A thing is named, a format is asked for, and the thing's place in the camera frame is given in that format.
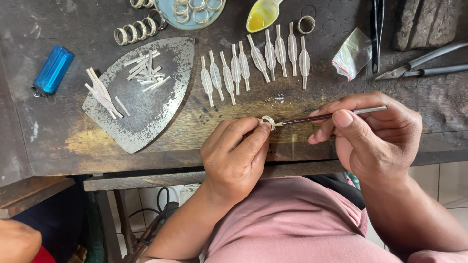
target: blue dish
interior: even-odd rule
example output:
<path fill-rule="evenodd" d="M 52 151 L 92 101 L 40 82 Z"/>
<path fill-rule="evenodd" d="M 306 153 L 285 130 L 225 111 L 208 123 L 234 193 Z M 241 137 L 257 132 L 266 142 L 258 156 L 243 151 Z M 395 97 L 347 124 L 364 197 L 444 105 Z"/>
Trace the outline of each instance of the blue dish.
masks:
<path fill-rule="evenodd" d="M 211 7 L 217 7 L 219 5 L 219 0 L 205 0 L 207 4 L 209 4 Z M 221 14 L 221 12 L 224 9 L 224 5 L 226 4 L 226 0 L 222 0 L 223 4 L 221 6 L 221 9 L 214 12 L 209 10 L 206 5 L 205 9 L 208 10 L 208 22 L 204 25 L 199 25 L 193 21 L 193 13 L 194 11 L 189 8 L 189 15 L 190 19 L 187 23 L 185 24 L 179 24 L 174 20 L 173 13 L 174 11 L 172 10 L 172 6 L 174 5 L 174 1 L 172 0 L 156 0 L 155 1 L 155 7 L 162 12 L 164 18 L 166 21 L 173 27 L 178 28 L 180 30 L 185 30 L 185 31 L 195 31 L 195 30 L 200 30 L 203 29 L 207 26 L 209 26 L 211 23 L 213 23 L 218 16 Z M 191 2 L 192 6 L 199 6 L 202 2 L 202 0 L 189 0 Z M 203 21 L 206 18 L 206 12 L 204 10 L 198 11 L 195 13 L 195 17 L 197 21 Z"/>

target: metal plate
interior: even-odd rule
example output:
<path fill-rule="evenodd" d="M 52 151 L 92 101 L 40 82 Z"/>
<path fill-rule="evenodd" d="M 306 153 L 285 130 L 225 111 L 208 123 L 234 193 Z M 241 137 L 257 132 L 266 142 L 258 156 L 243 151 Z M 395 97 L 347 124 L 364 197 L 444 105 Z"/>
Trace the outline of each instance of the metal plate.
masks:
<path fill-rule="evenodd" d="M 217 7 L 219 5 L 219 0 L 205 0 L 211 7 Z M 185 30 L 185 31 L 195 31 L 195 30 L 200 30 L 203 29 L 211 23 L 213 23 L 221 14 L 221 12 L 224 9 L 224 5 L 226 4 L 227 0 L 222 0 L 222 6 L 221 9 L 218 11 L 211 11 L 210 9 L 206 8 L 208 10 L 208 22 L 204 25 L 199 25 L 195 23 L 193 20 L 193 14 L 195 13 L 195 17 L 197 21 L 203 21 L 206 18 L 206 12 L 204 10 L 201 10 L 199 12 L 193 12 L 192 9 L 189 8 L 189 15 L 190 19 L 185 23 L 185 24 L 179 24 L 174 20 L 174 15 L 173 15 L 173 10 L 172 6 L 174 5 L 174 1 L 170 0 L 164 0 L 164 1 L 156 1 L 155 6 L 158 10 L 160 10 L 166 19 L 166 21 L 173 27 L 180 29 L 180 30 Z M 190 0 L 189 1 L 193 6 L 199 6 L 202 1 L 201 0 Z"/>
<path fill-rule="evenodd" d="M 128 71 L 136 64 L 124 67 L 124 63 L 138 57 L 140 52 L 147 54 L 155 49 L 161 54 L 154 58 L 154 67 L 161 66 L 160 72 L 172 79 L 155 90 L 143 93 L 142 90 L 148 85 L 140 85 L 136 79 L 127 80 L 130 75 Z M 126 152 L 135 153 L 156 138 L 179 108 L 189 84 L 193 56 L 194 39 L 191 37 L 156 40 L 130 51 L 99 78 L 124 118 L 113 120 L 91 93 L 86 97 L 82 108 Z M 130 117 L 116 103 L 115 96 L 122 101 Z"/>

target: pink shirt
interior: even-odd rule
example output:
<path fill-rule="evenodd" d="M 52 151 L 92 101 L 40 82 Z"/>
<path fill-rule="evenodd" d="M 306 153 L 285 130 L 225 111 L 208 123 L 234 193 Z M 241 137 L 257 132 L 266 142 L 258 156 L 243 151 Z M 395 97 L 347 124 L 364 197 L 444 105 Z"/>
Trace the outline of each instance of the pink shirt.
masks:
<path fill-rule="evenodd" d="M 264 179 L 218 222 L 208 241 L 205 262 L 401 263 L 363 237 L 366 224 L 365 210 L 309 179 Z M 423 250 L 413 253 L 408 262 L 465 263 L 468 251 Z"/>

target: yellow spoon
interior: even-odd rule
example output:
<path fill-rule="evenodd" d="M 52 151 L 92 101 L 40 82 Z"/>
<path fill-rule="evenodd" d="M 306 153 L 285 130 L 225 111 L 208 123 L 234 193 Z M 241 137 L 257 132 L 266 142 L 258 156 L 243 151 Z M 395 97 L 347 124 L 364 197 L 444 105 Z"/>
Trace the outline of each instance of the yellow spoon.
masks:
<path fill-rule="evenodd" d="M 278 18 L 279 4 L 283 0 L 258 0 L 250 10 L 247 31 L 255 33 L 269 27 Z"/>

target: pliers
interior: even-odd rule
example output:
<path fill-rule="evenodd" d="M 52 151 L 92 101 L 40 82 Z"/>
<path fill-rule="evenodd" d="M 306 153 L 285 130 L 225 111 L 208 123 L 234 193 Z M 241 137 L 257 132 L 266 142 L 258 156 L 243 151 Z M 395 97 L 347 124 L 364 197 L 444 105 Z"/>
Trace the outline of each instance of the pliers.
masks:
<path fill-rule="evenodd" d="M 463 48 L 468 46 L 468 39 L 458 41 L 452 44 L 448 44 L 441 48 L 438 48 L 434 51 L 431 51 L 424 56 L 414 59 L 410 62 L 404 63 L 403 66 L 383 73 L 382 75 L 378 76 L 376 80 L 389 80 L 389 79 L 398 79 L 399 77 L 428 77 L 428 76 L 437 76 L 437 75 L 445 75 L 450 73 L 462 72 L 468 70 L 468 63 L 460 64 L 455 66 L 445 66 L 445 67 L 437 67 L 437 68 L 429 68 L 429 69 L 419 69 L 417 71 L 409 71 L 423 63 L 426 63 L 434 58 L 438 58 L 442 55 L 455 51 L 457 49 Z"/>
<path fill-rule="evenodd" d="M 371 2 L 372 72 L 377 73 L 380 70 L 380 43 L 382 42 L 385 0 L 371 0 Z"/>

